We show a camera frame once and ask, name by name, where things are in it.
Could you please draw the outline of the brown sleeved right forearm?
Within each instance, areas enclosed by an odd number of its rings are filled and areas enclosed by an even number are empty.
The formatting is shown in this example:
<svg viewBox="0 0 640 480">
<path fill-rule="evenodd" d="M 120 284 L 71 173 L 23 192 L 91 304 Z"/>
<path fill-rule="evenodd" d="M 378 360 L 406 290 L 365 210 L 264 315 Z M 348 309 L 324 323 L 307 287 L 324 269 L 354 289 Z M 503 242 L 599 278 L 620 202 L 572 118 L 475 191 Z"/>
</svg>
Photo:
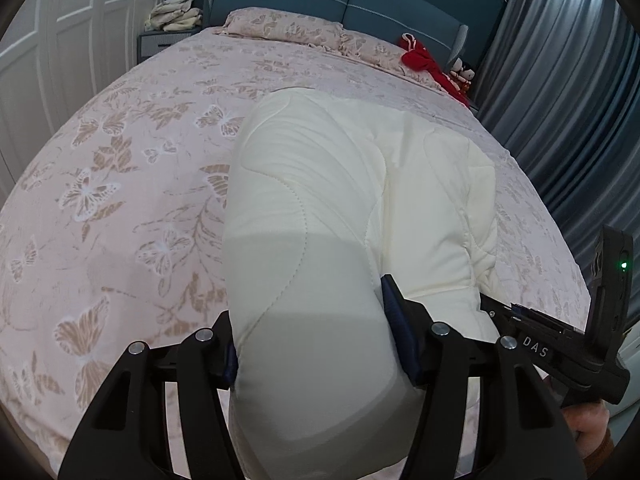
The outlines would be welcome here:
<svg viewBox="0 0 640 480">
<path fill-rule="evenodd" d="M 606 430 L 602 442 L 588 456 L 584 458 L 586 475 L 590 478 L 611 456 L 615 448 L 611 430 Z"/>
</svg>

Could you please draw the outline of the person's right hand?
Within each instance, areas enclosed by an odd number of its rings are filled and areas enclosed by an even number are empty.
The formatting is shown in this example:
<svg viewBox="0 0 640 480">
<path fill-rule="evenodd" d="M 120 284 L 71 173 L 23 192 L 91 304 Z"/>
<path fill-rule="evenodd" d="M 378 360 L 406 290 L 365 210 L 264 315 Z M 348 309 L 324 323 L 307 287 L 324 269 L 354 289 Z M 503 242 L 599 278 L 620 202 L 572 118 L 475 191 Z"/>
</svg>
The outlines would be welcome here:
<svg viewBox="0 0 640 480">
<path fill-rule="evenodd" d="M 562 409 L 568 428 L 574 432 L 579 456 L 585 460 L 608 443 L 610 411 L 603 401 Z"/>
</svg>

